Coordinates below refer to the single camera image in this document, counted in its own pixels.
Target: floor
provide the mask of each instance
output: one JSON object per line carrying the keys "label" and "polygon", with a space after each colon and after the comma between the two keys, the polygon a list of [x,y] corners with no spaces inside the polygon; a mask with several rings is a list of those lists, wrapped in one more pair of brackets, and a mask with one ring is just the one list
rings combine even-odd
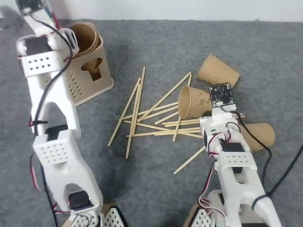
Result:
{"label": "floor", "polygon": [[[46,196],[35,191],[29,174],[33,136],[27,127],[31,108],[15,42],[33,32],[15,14],[0,21],[0,225],[52,227]],[[212,160],[203,153],[177,175],[172,173],[199,148],[201,139],[179,135],[134,138],[125,159],[123,124],[111,147],[108,140],[147,67],[140,110],[153,106],[187,72],[196,75],[210,52],[241,73],[233,89],[245,122],[268,122],[276,132],[266,179],[269,190],[302,143],[303,24],[201,21],[91,21],[104,38],[115,86],[77,107],[83,158],[91,167],[105,202],[115,201],[132,227],[180,227],[195,204]],[[68,26],[77,21],[63,21]],[[207,84],[193,78],[192,86]],[[176,102],[175,91],[163,104]],[[153,124],[157,117],[146,120]],[[54,109],[53,124],[64,118]],[[254,155],[259,171],[267,153]],[[273,197],[285,227],[303,226],[302,157]],[[215,174],[210,190],[219,189]],[[66,216],[60,216],[63,222]]]}

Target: white wall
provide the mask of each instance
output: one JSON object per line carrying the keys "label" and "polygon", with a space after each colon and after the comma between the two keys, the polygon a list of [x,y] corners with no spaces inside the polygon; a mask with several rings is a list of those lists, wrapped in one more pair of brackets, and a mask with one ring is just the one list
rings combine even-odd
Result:
{"label": "white wall", "polygon": [[[303,22],[303,0],[49,0],[60,19]],[[14,0],[1,0],[17,8]]]}

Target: perforated bracket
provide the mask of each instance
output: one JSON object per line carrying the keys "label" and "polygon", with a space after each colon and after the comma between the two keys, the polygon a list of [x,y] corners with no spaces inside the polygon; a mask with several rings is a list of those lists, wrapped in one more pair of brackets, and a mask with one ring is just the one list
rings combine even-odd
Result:
{"label": "perforated bracket", "polygon": [[256,162],[250,152],[221,152],[218,164],[222,169],[229,167],[250,167],[256,170]]}
{"label": "perforated bracket", "polygon": [[61,54],[56,51],[29,55],[21,58],[24,75],[26,78],[54,71],[64,67]]}
{"label": "perforated bracket", "polygon": [[117,208],[109,210],[104,218],[104,227],[125,227]]}
{"label": "perforated bracket", "polygon": [[211,219],[205,209],[199,209],[190,227],[211,227]]}
{"label": "perforated bracket", "polygon": [[69,219],[72,221],[71,227],[96,227],[99,223],[99,218],[95,210],[73,214]]}
{"label": "perforated bracket", "polygon": [[43,166],[67,162],[77,155],[73,148],[71,132],[61,131],[56,140],[47,141],[48,135],[37,136],[33,147]]}

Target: tipped paper cup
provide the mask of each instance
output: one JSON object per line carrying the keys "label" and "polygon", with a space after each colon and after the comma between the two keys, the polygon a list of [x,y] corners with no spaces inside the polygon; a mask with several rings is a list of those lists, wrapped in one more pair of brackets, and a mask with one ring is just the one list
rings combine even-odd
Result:
{"label": "tipped paper cup", "polygon": [[[268,123],[256,123],[256,124],[246,124],[245,125],[249,131],[257,137],[262,143],[267,147],[272,146],[275,143],[275,132],[274,129]],[[256,142],[247,131],[241,127],[241,133],[246,140],[251,152],[264,149],[258,142]]]}
{"label": "tipped paper cup", "polygon": [[75,33],[78,41],[79,52],[77,53],[77,57],[88,54],[96,48],[99,37],[92,24],[76,24],[71,26],[71,30]]}
{"label": "tipped paper cup", "polygon": [[181,89],[178,101],[181,118],[201,117],[206,111],[211,110],[212,105],[208,92],[189,86]]}
{"label": "tipped paper cup", "polygon": [[240,73],[210,53],[200,69],[197,78],[211,85],[230,82],[233,87],[239,76]]}

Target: robotic arm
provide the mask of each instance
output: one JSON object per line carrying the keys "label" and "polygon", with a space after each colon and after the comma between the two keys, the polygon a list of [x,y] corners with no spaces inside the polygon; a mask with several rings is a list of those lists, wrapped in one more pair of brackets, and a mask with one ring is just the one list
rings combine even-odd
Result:
{"label": "robotic arm", "polygon": [[270,198],[265,194],[250,148],[235,119],[230,83],[209,88],[213,105],[212,116],[200,118],[205,148],[216,161],[213,168],[219,175],[221,190],[199,198],[213,210],[212,221],[217,227],[281,227]]}
{"label": "robotic arm", "polygon": [[[31,128],[36,136],[33,148],[43,176],[61,211],[69,211],[77,226],[102,227],[103,196],[77,146],[81,130],[66,81],[68,65],[79,51],[75,34],[59,28],[46,1],[20,0],[17,4],[36,34],[18,39],[17,51],[30,91]],[[50,103],[60,108],[66,124],[48,127]],[[81,189],[71,192],[70,184]]]}

